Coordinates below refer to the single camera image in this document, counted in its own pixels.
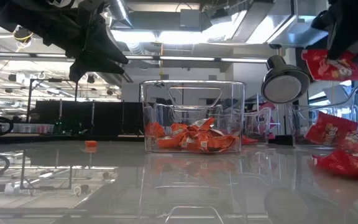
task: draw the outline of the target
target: orange snack bag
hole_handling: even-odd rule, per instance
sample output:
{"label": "orange snack bag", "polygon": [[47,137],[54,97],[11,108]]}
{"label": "orange snack bag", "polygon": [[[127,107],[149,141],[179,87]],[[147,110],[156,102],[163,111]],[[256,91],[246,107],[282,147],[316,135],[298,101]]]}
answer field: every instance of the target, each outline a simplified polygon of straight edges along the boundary
{"label": "orange snack bag", "polygon": [[229,148],[236,141],[234,136],[220,136],[215,138],[210,138],[208,141],[208,149],[211,152],[219,151],[220,149]]}
{"label": "orange snack bag", "polygon": [[165,136],[164,128],[158,124],[158,122],[154,123],[147,123],[146,127],[144,128],[146,136],[154,136],[156,138],[161,138]]}
{"label": "orange snack bag", "polygon": [[192,136],[189,133],[181,140],[180,146],[182,149],[196,150],[200,152],[208,151],[208,139],[209,137],[205,133],[198,133]]}
{"label": "orange snack bag", "polygon": [[157,138],[165,136],[164,128],[157,122],[155,122],[153,125],[153,131],[154,131],[154,136]]}
{"label": "orange snack bag", "polygon": [[214,118],[202,119],[194,122],[190,127],[198,131],[207,131],[211,129],[211,124],[214,123],[214,120]]}
{"label": "orange snack bag", "polygon": [[181,129],[186,129],[187,127],[188,127],[187,124],[173,123],[171,125],[171,130],[172,130],[172,132],[174,132],[174,131],[178,131]]}
{"label": "orange snack bag", "polygon": [[171,134],[171,136],[166,136],[162,138],[158,138],[158,146],[159,147],[178,147],[180,146],[180,142],[187,133],[186,129],[176,130]]}

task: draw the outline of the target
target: transparent container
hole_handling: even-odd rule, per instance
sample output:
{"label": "transparent container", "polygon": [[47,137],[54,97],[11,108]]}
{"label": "transparent container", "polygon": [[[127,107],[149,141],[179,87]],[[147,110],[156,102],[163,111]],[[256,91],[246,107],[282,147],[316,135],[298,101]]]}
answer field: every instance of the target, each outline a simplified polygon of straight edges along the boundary
{"label": "transparent container", "polygon": [[358,86],[349,97],[332,105],[325,106],[296,106],[287,105],[290,115],[291,134],[294,146],[310,147],[313,149],[334,149],[336,145],[315,144],[305,138],[312,125],[316,124],[319,112],[348,119],[358,123]]}
{"label": "transparent container", "polygon": [[243,145],[269,143],[271,114],[270,108],[244,113]]}
{"label": "transparent container", "polygon": [[[146,151],[239,152],[245,90],[241,82],[156,80],[141,83]],[[189,126],[197,131],[181,131]],[[201,130],[207,131],[195,137]]]}

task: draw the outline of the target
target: ceiling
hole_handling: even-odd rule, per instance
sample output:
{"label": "ceiling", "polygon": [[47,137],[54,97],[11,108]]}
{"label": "ceiling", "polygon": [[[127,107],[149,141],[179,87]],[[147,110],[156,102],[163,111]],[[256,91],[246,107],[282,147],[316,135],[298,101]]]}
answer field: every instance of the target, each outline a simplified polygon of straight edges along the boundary
{"label": "ceiling", "polygon": [[[133,13],[147,13],[147,12],[164,12],[175,13],[182,9],[196,9],[209,10],[213,7],[220,7],[222,4],[235,4],[238,1],[223,1],[217,0],[187,0],[169,1],[169,0],[126,0],[129,7],[130,14]],[[281,7],[287,9],[290,0],[276,0],[276,5],[272,9],[275,14],[284,13]],[[267,44],[246,44],[245,42],[216,42],[208,44],[160,44],[155,42],[141,43],[147,55],[164,55],[164,56],[199,56],[199,57],[254,57],[254,58],[268,58],[276,54],[276,50],[271,49]],[[117,45],[122,49],[126,55],[131,55],[131,51],[125,42],[118,42]],[[64,51],[55,45],[46,46],[42,39],[37,35],[32,36],[29,45],[23,47],[18,41],[13,38],[12,34],[0,28],[0,52],[25,52],[25,53],[44,53],[44,54],[64,54]],[[10,60],[0,60],[0,98],[4,101],[20,101],[23,108],[27,106],[27,96],[29,94],[29,82],[31,78],[38,78],[39,76],[45,78],[62,78],[68,79],[71,62],[40,62],[40,61],[16,61],[14,58]],[[224,62],[189,62],[189,61],[164,61],[163,68],[214,68],[215,73],[224,73],[229,68],[231,63]],[[127,68],[141,68],[131,70],[130,76],[135,82],[140,82],[144,78],[145,69],[151,69],[146,73],[156,73],[154,68],[160,68],[160,62],[143,62],[131,61]],[[10,82],[9,75],[17,74],[18,77],[24,77],[24,81]],[[94,83],[87,83],[88,76],[94,76]],[[208,79],[208,74],[205,74],[204,79]],[[119,87],[121,83],[125,83],[121,77],[115,79],[109,78],[110,75],[103,76],[103,74],[89,73],[84,76],[79,84],[78,97],[80,101],[97,99],[99,101],[117,101],[120,99],[121,90]],[[51,93],[51,89],[59,90],[56,93]],[[71,82],[61,83],[47,83],[43,86],[38,85],[32,92],[33,98],[37,100],[55,100],[59,98],[72,98],[75,94],[75,84]],[[113,95],[107,95],[106,90],[114,90]]]}

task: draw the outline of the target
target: fluorescent light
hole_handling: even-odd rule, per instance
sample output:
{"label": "fluorescent light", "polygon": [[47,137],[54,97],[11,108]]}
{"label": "fluorescent light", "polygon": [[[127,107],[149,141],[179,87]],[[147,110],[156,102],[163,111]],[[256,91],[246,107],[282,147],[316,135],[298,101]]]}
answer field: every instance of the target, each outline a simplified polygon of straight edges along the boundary
{"label": "fluorescent light", "polygon": [[176,57],[176,56],[160,56],[161,60],[193,60],[193,61],[204,61],[212,62],[215,58],[211,57]]}
{"label": "fluorescent light", "polygon": [[126,57],[128,60],[153,60],[153,56],[128,55]]}
{"label": "fluorescent light", "polygon": [[199,44],[206,42],[201,32],[163,31],[158,41],[164,44]]}
{"label": "fluorescent light", "polygon": [[30,57],[29,54],[26,53],[4,53],[0,52],[0,57]]}
{"label": "fluorescent light", "polygon": [[276,33],[273,34],[273,36],[271,36],[271,38],[269,38],[269,40],[267,40],[267,42],[270,43],[271,41],[276,39],[278,35],[280,35],[289,25],[291,25],[295,19],[296,16],[292,16],[283,26],[281,26],[281,28],[279,28],[278,31],[276,31]]}
{"label": "fluorescent light", "polygon": [[37,54],[38,57],[48,57],[48,58],[67,58],[63,54]]}
{"label": "fluorescent light", "polygon": [[154,33],[149,31],[112,30],[111,33],[116,41],[124,43],[155,42],[157,40]]}
{"label": "fluorescent light", "polygon": [[266,63],[266,59],[259,58],[222,58],[222,62],[241,62],[241,63]]}
{"label": "fluorescent light", "polygon": [[[66,96],[31,96],[32,99],[42,99],[42,100],[67,100],[67,101],[74,101],[74,97],[66,97]],[[0,99],[19,99],[19,100],[28,100],[28,96],[11,96],[11,95],[0,95]],[[78,97],[78,101],[85,101],[87,98],[85,97]],[[120,101],[116,97],[94,97],[88,98],[89,100],[103,100],[103,101]]]}

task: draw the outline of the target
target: ceiling light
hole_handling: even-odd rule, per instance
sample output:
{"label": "ceiling light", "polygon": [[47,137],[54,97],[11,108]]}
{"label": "ceiling light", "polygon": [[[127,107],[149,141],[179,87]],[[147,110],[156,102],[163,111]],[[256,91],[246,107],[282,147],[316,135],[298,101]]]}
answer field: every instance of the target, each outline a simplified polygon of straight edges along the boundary
{"label": "ceiling light", "polygon": [[201,32],[163,31],[158,41],[164,44],[199,44],[206,42]]}
{"label": "ceiling light", "polygon": [[93,75],[88,75],[87,82],[90,83],[90,84],[94,84],[94,77],[93,77]]}
{"label": "ceiling light", "polygon": [[266,59],[259,59],[259,58],[222,58],[221,62],[266,63]]}
{"label": "ceiling light", "polygon": [[289,25],[292,24],[292,22],[296,19],[296,16],[292,16],[283,26],[281,26],[281,28],[279,28],[278,31],[276,31],[273,36],[271,36],[271,38],[269,38],[267,40],[268,43],[270,43],[271,41],[273,41],[274,39],[276,39],[278,37],[278,35],[280,35]]}
{"label": "ceiling light", "polygon": [[204,61],[212,62],[215,58],[212,57],[176,57],[176,56],[160,56],[161,60],[191,60],[191,61]]}
{"label": "ceiling light", "polygon": [[128,60],[153,60],[153,56],[128,55],[126,57]]}
{"label": "ceiling light", "polygon": [[0,57],[30,57],[30,54],[26,53],[3,53],[0,52]]}
{"label": "ceiling light", "polygon": [[157,39],[153,32],[149,31],[111,31],[116,41],[124,43],[155,42]]}
{"label": "ceiling light", "polygon": [[38,74],[38,78],[39,79],[44,79],[45,78],[44,72],[41,72],[40,74]]}
{"label": "ceiling light", "polygon": [[67,58],[64,54],[37,54],[37,57]]}

